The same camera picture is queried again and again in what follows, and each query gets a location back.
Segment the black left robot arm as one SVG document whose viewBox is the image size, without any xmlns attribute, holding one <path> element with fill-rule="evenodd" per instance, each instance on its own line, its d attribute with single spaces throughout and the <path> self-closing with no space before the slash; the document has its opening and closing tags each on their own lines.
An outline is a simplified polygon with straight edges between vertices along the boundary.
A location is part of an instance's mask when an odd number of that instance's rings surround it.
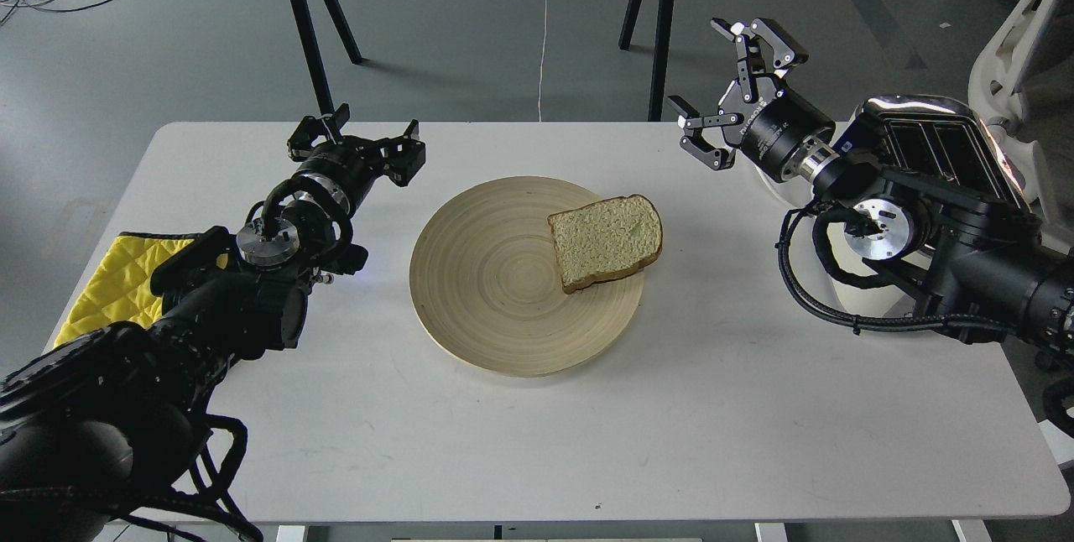
<svg viewBox="0 0 1074 542">
<path fill-rule="evenodd" d="M 303 118 L 287 144 L 297 170 L 244 228 L 207 229 L 154 270 L 156 321 L 112 321 L 8 375 L 4 541 L 91 541 L 112 521 L 195 539 L 142 508 L 263 539 L 229 492 L 247 428 L 211 414 L 211 394 L 241 360 L 296 346 L 313 287 L 368 259 L 352 218 L 373 182 L 404 187 L 426 161 L 417 121 L 364 140 L 342 133 L 349 117 Z"/>
</svg>

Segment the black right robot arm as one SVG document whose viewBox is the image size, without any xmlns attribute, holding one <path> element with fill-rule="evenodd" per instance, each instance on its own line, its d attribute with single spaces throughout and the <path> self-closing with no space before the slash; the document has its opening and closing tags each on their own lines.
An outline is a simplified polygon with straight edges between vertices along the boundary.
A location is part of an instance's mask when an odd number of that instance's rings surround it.
<svg viewBox="0 0 1074 542">
<path fill-rule="evenodd" d="M 808 53 L 768 18 L 711 19 L 735 45 L 737 74 L 717 113 L 678 96 L 681 147 L 706 167 L 741 153 L 774 184 L 801 178 L 811 200 L 786 213 L 775 244 L 790 297 L 852 331 L 935 331 L 966 345 L 1016 336 L 1044 367 L 1071 369 L 1071 254 L 1044 247 L 1042 221 L 1004 169 L 983 122 L 958 100 L 867 99 L 843 133 L 790 90 Z M 813 218 L 811 241 L 832 281 L 897 287 L 913 302 L 899 317 L 822 304 L 790 266 L 790 240 Z"/>
</svg>

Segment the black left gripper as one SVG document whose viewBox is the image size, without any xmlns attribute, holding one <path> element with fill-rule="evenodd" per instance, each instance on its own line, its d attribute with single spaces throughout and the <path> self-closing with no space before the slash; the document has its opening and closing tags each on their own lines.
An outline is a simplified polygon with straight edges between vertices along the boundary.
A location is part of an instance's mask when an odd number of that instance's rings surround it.
<svg viewBox="0 0 1074 542">
<path fill-rule="evenodd" d="M 325 187 L 346 213 L 357 213 L 380 176 L 398 187 L 413 181 L 425 166 L 426 146 L 420 140 L 418 120 L 411 120 L 396 138 L 363 140 L 342 136 L 342 124 L 349 118 L 348 103 L 321 117 L 307 115 L 287 140 L 287 149 L 300 164 L 300 175 Z"/>
</svg>

